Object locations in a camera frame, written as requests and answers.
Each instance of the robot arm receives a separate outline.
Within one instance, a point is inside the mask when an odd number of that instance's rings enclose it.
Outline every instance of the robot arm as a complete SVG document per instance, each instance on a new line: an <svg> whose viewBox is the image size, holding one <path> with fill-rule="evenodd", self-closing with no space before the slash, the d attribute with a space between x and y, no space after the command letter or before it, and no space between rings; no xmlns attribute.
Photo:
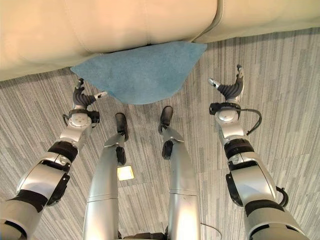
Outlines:
<svg viewBox="0 0 320 240"><path fill-rule="evenodd" d="M25 174L17 187L16 196L1 204L1 239L31 239L45 206L58 203L64 195L70 179L68 172L99 122L99 112L87 107L106 92L86 96L82 93L83 79L73 92L74 108L69 112L67 127L59 139Z"/></svg>
<svg viewBox="0 0 320 240"><path fill-rule="evenodd" d="M276 185L246 136L252 130L245 134L239 124L240 112L248 109L240 107L244 71L240 65L237 69L234 85L222 85L211 78L208 81L225 97L224 103L210 105L210 114L214 115L219 139L228 159L230 173L226 175L226 182L230 197L238 206L245 208L246 237L248 240L307 240L284 205L276 202Z"/></svg>

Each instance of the couch cushion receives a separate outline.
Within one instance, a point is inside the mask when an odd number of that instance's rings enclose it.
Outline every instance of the couch cushion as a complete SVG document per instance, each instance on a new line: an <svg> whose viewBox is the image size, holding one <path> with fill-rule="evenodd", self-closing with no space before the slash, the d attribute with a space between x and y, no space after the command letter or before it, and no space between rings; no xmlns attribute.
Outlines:
<svg viewBox="0 0 320 240"><path fill-rule="evenodd" d="M217 0L0 0L0 80L193 39L216 9Z"/></svg>
<svg viewBox="0 0 320 240"><path fill-rule="evenodd" d="M195 42L320 26L319 0L218 0L216 16Z"/></svg>

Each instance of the floor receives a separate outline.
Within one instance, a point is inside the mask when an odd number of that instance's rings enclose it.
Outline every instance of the floor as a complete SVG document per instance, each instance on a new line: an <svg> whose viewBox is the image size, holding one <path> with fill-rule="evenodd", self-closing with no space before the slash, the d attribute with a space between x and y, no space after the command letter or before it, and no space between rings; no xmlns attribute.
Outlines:
<svg viewBox="0 0 320 240"><path fill-rule="evenodd" d="M225 240L245 239L244 209L229 197L227 160L209 105L223 97L209 77L235 80L245 69L244 108L262 112L261 127L249 136L276 184L289 195L289 210L311 240L320 236L320 28L233 38L208 44L181 91L147 105L97 101L101 123L73 162L66 193L44 210L35 232L41 240L80 240L91 178L106 139L116 132L114 115L125 113L127 164L135 178L119 182L119 230L123 236L163 232L168 223L169 162L161 157L157 132L161 110L174 108L171 126L184 138L197 173L201 221ZM60 135L62 114L72 107L77 81L68 68L0 82L0 201L12 198L20 177ZM88 83L87 93L98 90ZM244 129L257 117L241 114ZM201 239L218 240L202 226Z"/></svg>

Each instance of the blue cloth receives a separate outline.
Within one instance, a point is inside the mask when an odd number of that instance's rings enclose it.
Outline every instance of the blue cloth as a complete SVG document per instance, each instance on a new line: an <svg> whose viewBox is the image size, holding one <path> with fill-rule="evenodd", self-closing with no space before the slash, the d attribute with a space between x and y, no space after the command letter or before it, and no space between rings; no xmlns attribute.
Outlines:
<svg viewBox="0 0 320 240"><path fill-rule="evenodd" d="M149 104L181 89L206 44L168 42L96 56L71 70L126 104Z"/></svg>

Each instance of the wire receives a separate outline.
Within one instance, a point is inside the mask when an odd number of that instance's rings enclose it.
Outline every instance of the wire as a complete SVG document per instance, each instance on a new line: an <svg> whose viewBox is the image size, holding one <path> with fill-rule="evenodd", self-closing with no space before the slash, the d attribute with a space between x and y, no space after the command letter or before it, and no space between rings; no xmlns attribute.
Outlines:
<svg viewBox="0 0 320 240"><path fill-rule="evenodd" d="M256 109L250 109L250 108L245 108L245 109L237 109L238 112L252 112L252 113L255 113L255 114L258 114L259 115L259 119L258 121L255 123L255 125L253 126L253 128L251 128L247 133L246 135L248 136L249 134L251 134L253 131L255 131L261 124L262 122L262 114L261 112L259 112L258 110Z"/></svg>
<svg viewBox="0 0 320 240"><path fill-rule="evenodd" d="M202 223L202 222L200 222L200 224L216 230L220 234L220 239L222 240L222 233L217 228L215 228L214 226L207 225L207 224Z"/></svg>
<svg viewBox="0 0 320 240"><path fill-rule="evenodd" d="M66 121L66 119L69 120L70 117L67 114L62 114L62 117L63 117L64 124L68 126L68 122Z"/></svg>
<svg viewBox="0 0 320 240"><path fill-rule="evenodd" d="M276 190L280 193L282 193L282 201L279 203L279 205L281 205L282 207L286 207L288 202L289 202L289 196L286 193L284 188L280 188L278 186L275 186Z"/></svg>

